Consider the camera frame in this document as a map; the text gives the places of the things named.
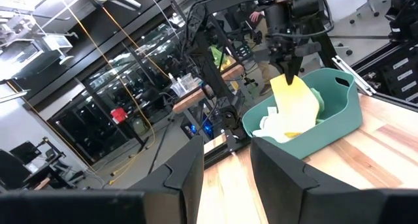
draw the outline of wooden countertop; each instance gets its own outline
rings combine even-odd
[[[238,64],[235,67],[223,73],[222,79],[235,80],[243,73],[244,73],[243,66]],[[208,93],[212,93],[212,89],[209,86],[206,86],[205,88]],[[204,98],[205,98],[205,95],[203,93],[203,90],[199,89],[196,92],[192,93],[190,96],[180,101],[179,103],[175,104],[172,108],[172,111],[176,114],[182,113],[183,111],[187,110],[190,106],[196,104],[197,102],[199,102],[200,100]]]
[[[360,100],[360,129],[305,162],[359,189],[417,189],[418,113],[365,95]],[[213,146],[205,145],[205,151]],[[198,223],[268,223],[249,148],[205,170]]]

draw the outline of gray floor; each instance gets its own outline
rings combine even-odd
[[[335,25],[334,31],[330,35],[387,35],[390,32],[389,23],[385,19],[384,14],[390,7],[390,1],[387,3],[376,3],[376,10],[380,11],[381,15],[375,18],[368,7],[362,8],[359,12],[361,16],[358,16],[358,13],[354,13],[346,19],[339,21]],[[349,21],[354,19],[355,24],[351,25]],[[374,52],[378,48],[385,45],[387,40],[364,40],[364,39],[340,39],[333,40],[336,44],[339,42],[343,43],[346,46],[349,46],[353,50],[353,55],[347,56],[345,50],[337,50],[338,55],[343,58],[349,65],[355,63],[356,61],[366,57],[368,54]],[[246,68],[251,68],[252,63],[248,63]],[[304,60],[304,67],[306,72],[310,72],[319,68],[319,62],[315,56],[306,57]],[[270,70],[272,76],[277,76],[278,71],[273,67]],[[266,99],[269,95],[263,97],[258,96],[258,92],[263,87],[263,79],[261,77],[261,72],[257,69],[249,75],[250,78],[254,78],[259,84],[258,88],[252,88],[251,94],[255,96],[256,103],[259,103],[263,99]],[[187,143],[188,139],[184,135],[183,131],[180,129],[180,123],[183,116],[177,116],[176,121],[170,125],[168,128],[167,134],[164,139],[164,143],[159,152],[159,156],[155,162],[155,167],[164,163],[168,158],[174,155],[184,144]],[[117,178],[117,181],[112,186],[106,186],[105,188],[127,188],[133,185],[135,182],[139,181],[145,177],[148,173],[148,170],[151,166],[152,159],[156,153],[157,147],[163,137],[164,126],[167,125],[166,120],[160,121],[155,126],[155,142],[153,142],[153,136],[151,132],[148,132],[151,135],[147,146],[153,143],[153,146],[141,153],[132,165],[129,167],[127,172],[120,176],[124,169],[116,174],[115,177],[111,177],[110,173],[114,172],[117,168],[122,167],[128,160],[124,161],[129,155],[136,154],[139,149],[139,145],[135,145],[135,142],[127,143],[126,145],[120,147],[118,150],[112,152],[108,155],[103,161],[98,163],[95,166],[95,169],[100,169],[97,173],[98,177],[103,179],[105,182]],[[84,181],[78,184],[79,188],[90,186],[92,188],[101,188],[102,185],[97,178],[94,178],[93,175],[89,175]]]

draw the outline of yellow sponge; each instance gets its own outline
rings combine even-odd
[[[271,79],[274,98],[280,116],[280,129],[289,138],[294,138],[315,126],[319,103],[311,89],[295,76],[289,86],[284,74]]]

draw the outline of red object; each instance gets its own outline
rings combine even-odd
[[[121,107],[112,110],[110,114],[112,115],[113,121],[115,121],[115,123],[121,123],[126,120],[126,118],[128,118],[128,115]]]

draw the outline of teal plastic basket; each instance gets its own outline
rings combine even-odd
[[[321,93],[325,110],[319,116],[324,120],[314,128],[284,144],[267,136],[265,140],[302,159],[346,136],[362,124],[359,94],[351,74],[334,69],[319,69],[302,78],[309,88]],[[250,109],[242,118],[244,129],[250,137],[260,129],[260,121],[268,115],[267,108],[277,106],[274,96]]]

